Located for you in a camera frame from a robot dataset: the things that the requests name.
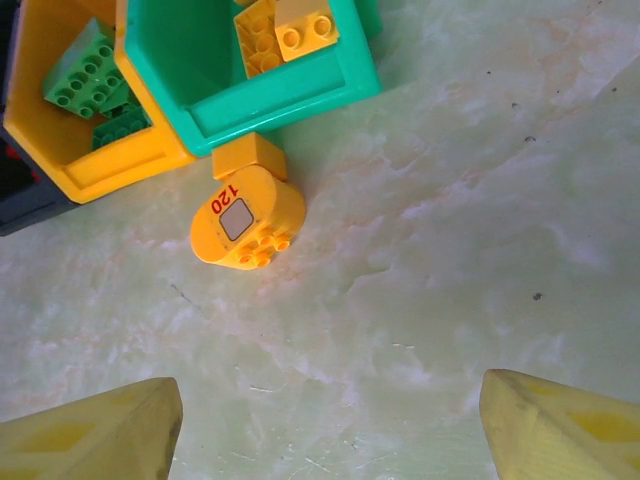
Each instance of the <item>toy block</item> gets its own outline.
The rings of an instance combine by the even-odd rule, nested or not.
[[[257,0],[234,18],[247,78],[284,63],[273,27],[275,13],[276,0]]]
[[[225,182],[249,165],[260,165],[282,182],[287,181],[287,163],[282,149],[255,132],[216,148],[212,153],[213,178]]]
[[[200,207],[191,246],[200,260],[239,270],[266,267],[304,223],[302,194],[259,165],[231,174]]]
[[[93,117],[124,81],[113,48],[113,29],[93,18],[45,78],[44,98],[83,118]]]
[[[182,401],[154,378],[0,424],[0,479],[166,479]]]
[[[278,0],[275,30],[286,62],[333,45],[340,37],[329,0]]]
[[[100,113],[107,118],[114,118],[139,106],[140,102],[129,88],[129,85],[123,82],[102,104]]]
[[[97,126],[93,130],[91,148],[97,150],[149,126],[142,107],[136,107],[134,110]]]
[[[502,480],[640,479],[640,405],[489,370],[480,416]]]

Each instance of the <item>green toy brick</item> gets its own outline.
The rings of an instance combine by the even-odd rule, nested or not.
[[[107,118],[115,118],[139,106],[140,102],[129,88],[129,85],[122,83],[102,104],[100,113]]]
[[[43,83],[44,98],[91,118],[124,82],[113,59],[114,31],[93,18]]]
[[[151,123],[147,120],[142,107],[135,107],[133,110],[97,126],[93,130],[91,149],[97,150],[149,126]]]

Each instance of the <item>marble floor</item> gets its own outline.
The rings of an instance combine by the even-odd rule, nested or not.
[[[172,479],[492,479],[486,369],[640,401],[640,4],[379,8],[268,268],[192,254],[207,160],[0,239],[0,420],[174,376]]]

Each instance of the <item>yellow toy brick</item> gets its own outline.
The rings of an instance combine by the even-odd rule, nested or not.
[[[244,167],[200,207],[191,246],[206,263],[239,270],[266,267],[289,248],[306,214],[302,194],[259,165]]]
[[[284,152],[255,132],[216,148],[212,153],[213,178],[225,182],[230,175],[249,165],[260,165],[282,182],[287,181]]]
[[[640,479],[640,405],[489,370],[480,416],[501,480]]]
[[[340,37],[329,0],[278,0],[275,29],[286,62],[333,45]]]
[[[284,63],[273,25],[275,14],[276,0],[258,0],[234,18],[247,78]]]
[[[166,479],[181,425],[173,378],[127,385],[0,424],[0,479]]]

